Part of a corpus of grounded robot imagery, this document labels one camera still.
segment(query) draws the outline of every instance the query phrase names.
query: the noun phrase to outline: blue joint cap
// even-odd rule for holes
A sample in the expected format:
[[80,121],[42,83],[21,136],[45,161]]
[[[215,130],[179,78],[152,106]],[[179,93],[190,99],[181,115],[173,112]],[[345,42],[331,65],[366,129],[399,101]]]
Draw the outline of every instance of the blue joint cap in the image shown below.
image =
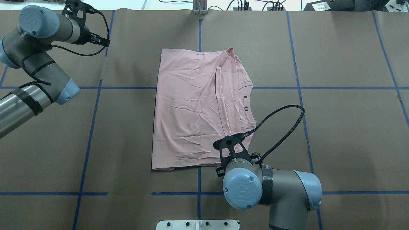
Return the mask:
[[63,105],[67,103],[71,98],[75,97],[79,93],[79,88],[75,82],[70,78],[67,85],[63,89],[62,93],[57,99],[57,103]]
[[10,68],[19,69],[20,66],[14,64],[14,62],[10,60],[9,56],[7,56],[6,52],[4,51],[3,39],[4,37],[0,40],[0,62],[8,65]]
[[60,27],[60,19],[54,11],[35,5],[24,7],[18,22],[26,33],[35,38],[49,38]]
[[235,168],[228,171],[223,178],[223,192],[231,206],[246,210],[259,203],[263,194],[263,187],[252,171],[245,168]]
[[310,201],[310,210],[317,210],[321,205],[322,199],[322,187],[318,177],[312,173],[293,171],[304,185]]

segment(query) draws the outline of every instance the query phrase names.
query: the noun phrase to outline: wire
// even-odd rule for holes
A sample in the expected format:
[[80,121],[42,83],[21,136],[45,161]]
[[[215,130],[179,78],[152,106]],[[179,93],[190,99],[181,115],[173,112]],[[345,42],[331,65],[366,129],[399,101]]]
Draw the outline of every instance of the wire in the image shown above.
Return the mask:
[[217,7],[217,8],[219,8],[220,10],[223,10],[222,8],[220,8],[220,7],[218,7],[218,6],[211,6],[211,7],[209,7],[209,9],[212,8],[212,7]]
[[170,3],[170,2],[189,2],[189,1],[169,1],[169,2],[165,2],[165,1],[162,1],[162,0],[159,0],[160,2],[164,2],[164,3]]
[[273,4],[273,7],[274,7],[274,2],[273,2],[273,1],[268,1],[268,2],[266,2],[266,3],[264,4],[263,9],[262,9],[261,11],[263,11],[264,8],[265,8],[265,6],[267,6],[267,4],[270,3],[270,2]]
[[226,9],[226,10],[229,10],[230,5],[231,5],[234,1],[235,1],[235,0],[231,0],[231,2],[229,3],[229,5],[227,6],[227,9]]
[[[96,11],[96,13],[103,17],[103,20],[104,20],[105,26],[106,26],[106,31],[107,31],[107,39],[109,39],[109,27],[108,27],[108,22],[106,21],[105,15],[101,11]],[[94,55],[97,55],[97,54],[101,53],[106,48],[106,46],[102,47],[98,52],[93,53],[93,54],[80,54],[80,53],[69,50],[69,49],[67,49],[65,47],[62,47],[62,46],[59,46],[59,45],[52,45],[51,48],[60,48],[60,49],[66,50],[66,51],[68,51],[70,53],[73,53],[73,54],[76,54],[76,55],[79,55],[79,56],[94,56]]]
[[260,158],[260,160],[257,162],[257,164],[260,165],[260,167],[261,167],[261,164],[263,163],[263,160],[264,160],[271,152],[273,152],[281,143],[283,143],[283,141],[284,141],[285,139],[287,139],[288,136],[290,136],[290,134],[295,130],[295,128],[297,128],[298,124],[301,122],[301,120],[302,120],[303,117],[304,117],[305,109],[304,109],[302,106],[298,106],[298,105],[288,105],[288,106],[281,107],[281,108],[275,110],[274,112],[270,113],[267,117],[265,117],[254,129],[252,129],[252,130],[250,130],[250,131],[248,131],[248,132],[243,133],[243,135],[241,136],[242,138],[245,138],[245,137],[251,135],[251,134],[254,133],[268,118],[270,118],[272,115],[274,115],[274,114],[276,114],[276,113],[278,113],[278,112],[280,112],[281,110],[286,109],[286,108],[299,108],[299,109],[301,109],[301,114],[300,114],[300,116],[298,117],[298,119],[297,119],[297,121],[295,122],[295,124],[294,124],[294,125],[292,126],[292,128],[290,129],[290,131],[288,131],[271,149],[269,149],[269,150]]
[[44,84],[44,85],[50,86],[51,83],[49,83],[49,82],[47,82],[47,81],[43,81],[43,80],[38,79],[37,77],[35,77],[34,75],[32,75],[30,72],[28,72],[27,68],[25,67],[25,64],[24,64],[25,60],[27,60],[27,58],[29,58],[29,57],[31,57],[31,56],[33,56],[33,55],[35,55],[35,54],[38,54],[38,52],[33,53],[33,54],[31,54],[31,55],[29,55],[29,56],[23,58],[23,60],[21,61],[21,68],[24,70],[24,72],[25,72],[27,75],[29,75],[32,79],[34,79],[36,83],[42,83],[42,84]]

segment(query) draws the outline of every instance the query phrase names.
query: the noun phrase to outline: pink t-shirt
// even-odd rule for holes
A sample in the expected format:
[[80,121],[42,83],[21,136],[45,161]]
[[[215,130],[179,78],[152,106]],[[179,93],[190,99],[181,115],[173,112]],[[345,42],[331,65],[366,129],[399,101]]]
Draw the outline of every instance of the pink t-shirt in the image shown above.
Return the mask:
[[[256,127],[250,109],[252,88],[233,48],[218,52],[163,49],[152,169],[220,164],[213,142]],[[243,141],[246,148],[251,138]]]

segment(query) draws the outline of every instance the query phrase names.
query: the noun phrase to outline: blue tape line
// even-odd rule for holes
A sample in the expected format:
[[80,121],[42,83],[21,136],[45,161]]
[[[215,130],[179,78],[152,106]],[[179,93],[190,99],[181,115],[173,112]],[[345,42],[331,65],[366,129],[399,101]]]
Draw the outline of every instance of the blue tape line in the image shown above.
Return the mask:
[[317,209],[317,218],[318,218],[318,228],[319,230],[322,230],[321,212],[319,208]]
[[[114,16],[115,16],[115,10],[112,11],[112,15],[111,15],[111,24],[109,25],[109,37],[108,37],[108,39],[111,39],[112,25],[114,24]],[[108,56],[108,47],[106,48],[105,56]]]
[[4,81],[4,78],[6,77],[6,73],[7,73],[7,69],[8,69],[9,67],[6,65],[6,67],[4,68],[4,71],[3,71],[3,75],[1,76],[1,80],[0,80],[0,86],[2,86],[3,85],[3,81]]
[[201,197],[200,194],[202,192],[202,168],[198,167],[198,220],[202,219],[202,207],[201,207]]
[[223,192],[201,192],[202,196],[224,196]]
[[[292,59],[293,59],[293,62],[294,62],[294,71],[295,71],[295,76],[297,77],[296,80],[297,80],[297,88],[298,88],[298,97],[300,99],[300,105],[302,107],[304,107],[303,99],[302,99],[302,95],[301,95],[301,86],[300,86],[300,80],[299,80],[299,76],[298,76],[297,63],[295,62],[295,51],[294,51],[294,42],[293,42],[292,33],[291,33],[290,15],[289,15],[288,11],[286,13],[287,13],[288,33],[290,34]],[[306,140],[307,140],[308,157],[310,159],[310,171],[313,174],[314,173],[314,165],[312,164],[310,139],[308,138],[308,130],[307,130],[307,123],[306,123],[306,117],[305,116],[303,117],[303,125],[304,125],[304,133],[305,133]]]
[[79,86],[82,90],[97,90],[98,86]]
[[253,87],[254,90],[297,90],[298,87]]
[[388,69],[389,69],[389,72],[390,72],[391,77],[392,77],[393,85],[395,86],[396,93],[397,93],[398,98],[399,98],[400,107],[402,108],[403,115],[405,116],[406,125],[407,125],[408,128],[409,128],[409,118],[408,118],[408,115],[407,115],[407,113],[406,113],[405,106],[403,105],[402,97],[400,96],[400,93],[399,93],[399,90],[398,90],[398,85],[397,85],[397,83],[396,83],[395,76],[393,75],[393,71],[392,71],[392,68],[391,68],[391,64],[389,63],[388,55],[386,54],[385,47],[384,47],[384,45],[383,45],[381,35],[380,35],[380,33],[379,33],[378,24],[377,24],[377,22],[376,22],[376,17],[375,17],[375,11],[372,11],[372,17],[373,17],[373,22],[375,23],[375,29],[376,29],[376,33],[378,34],[379,42],[380,42],[380,44],[381,44],[381,48],[382,48],[382,51],[383,51],[383,53],[384,53],[386,63],[387,63],[387,65],[388,65]]
[[153,192],[152,196],[197,196],[197,192]]
[[371,194],[409,194],[409,191],[335,191],[322,192],[323,195],[371,195]]
[[[0,86],[0,89],[15,89],[17,86]],[[97,90],[98,86],[80,86],[83,90]],[[156,86],[102,86],[103,90],[155,90]],[[255,90],[298,90],[298,87],[253,87]],[[301,90],[395,90],[395,87],[300,87]],[[398,87],[409,90],[409,87]]]
[[0,192],[0,196],[107,196],[107,192]]
[[[80,184],[80,187],[79,187],[79,192],[80,193],[82,193],[83,188],[84,188],[85,173],[87,171],[88,157],[90,155],[91,140],[92,140],[92,135],[94,133],[95,117],[97,115],[99,96],[100,96],[100,93],[101,93],[101,87],[102,87],[102,79],[99,81],[97,99],[95,101],[94,114],[92,116],[90,136],[88,138],[87,152],[85,154],[84,168],[82,170],[81,184]],[[74,216],[74,223],[72,225],[73,230],[76,229],[76,224],[77,224],[77,220],[78,220],[78,213],[79,213],[80,205],[81,205],[81,194],[78,196],[78,200],[77,200],[77,206],[76,206],[76,209],[75,209],[75,216]]]
[[199,20],[199,52],[202,51],[202,21],[203,19]]
[[101,87],[103,90],[155,90],[156,86],[104,86]]

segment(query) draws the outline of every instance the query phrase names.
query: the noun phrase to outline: sticker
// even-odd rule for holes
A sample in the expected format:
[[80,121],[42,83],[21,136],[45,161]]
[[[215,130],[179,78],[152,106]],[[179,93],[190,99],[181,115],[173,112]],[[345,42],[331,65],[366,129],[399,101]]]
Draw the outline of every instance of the sticker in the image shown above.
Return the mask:
[[315,3],[312,4],[312,7],[314,8],[315,11],[324,11],[331,9],[327,2]]

